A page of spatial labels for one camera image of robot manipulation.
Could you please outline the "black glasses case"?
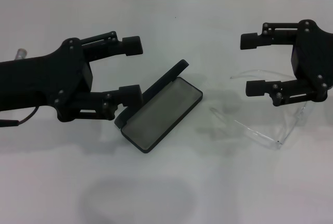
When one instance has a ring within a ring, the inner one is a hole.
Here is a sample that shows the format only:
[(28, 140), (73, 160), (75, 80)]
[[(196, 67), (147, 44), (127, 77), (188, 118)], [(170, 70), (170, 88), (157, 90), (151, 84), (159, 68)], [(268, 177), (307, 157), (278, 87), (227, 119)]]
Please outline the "black glasses case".
[(180, 77), (180, 60), (143, 93), (141, 107), (127, 107), (114, 123), (131, 144), (149, 153), (203, 99), (203, 92)]

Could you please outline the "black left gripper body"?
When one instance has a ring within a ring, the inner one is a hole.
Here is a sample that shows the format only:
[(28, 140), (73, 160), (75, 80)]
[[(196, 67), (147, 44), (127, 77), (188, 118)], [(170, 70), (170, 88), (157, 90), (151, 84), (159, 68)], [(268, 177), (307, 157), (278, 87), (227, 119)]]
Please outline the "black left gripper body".
[(81, 41), (67, 39), (49, 55), (0, 62), (0, 111), (50, 106), (70, 122), (79, 113), (75, 95), (90, 92), (92, 80)]

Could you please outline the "clear white glasses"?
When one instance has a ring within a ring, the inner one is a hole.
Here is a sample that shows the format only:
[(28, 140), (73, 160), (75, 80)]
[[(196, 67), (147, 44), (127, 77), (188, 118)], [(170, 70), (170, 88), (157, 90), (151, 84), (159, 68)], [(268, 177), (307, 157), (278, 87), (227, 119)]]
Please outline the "clear white glasses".
[(292, 81), (295, 78), (267, 70), (248, 70), (232, 75), (229, 80), (235, 93), (226, 103), (223, 112), (231, 118), (233, 126), (258, 144), (279, 150), (296, 127), (305, 125), (314, 108), (312, 102), (300, 102), (276, 107), (269, 94), (246, 96), (246, 82)]

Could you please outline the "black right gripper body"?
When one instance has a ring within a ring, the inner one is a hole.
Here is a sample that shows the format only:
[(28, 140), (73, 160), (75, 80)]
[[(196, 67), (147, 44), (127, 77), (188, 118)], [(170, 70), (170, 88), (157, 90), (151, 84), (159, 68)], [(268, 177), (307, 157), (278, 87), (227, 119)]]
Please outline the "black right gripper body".
[(296, 79), (312, 89), (312, 100), (325, 101), (333, 88), (333, 33), (323, 31), (313, 20), (300, 21), (291, 64)]

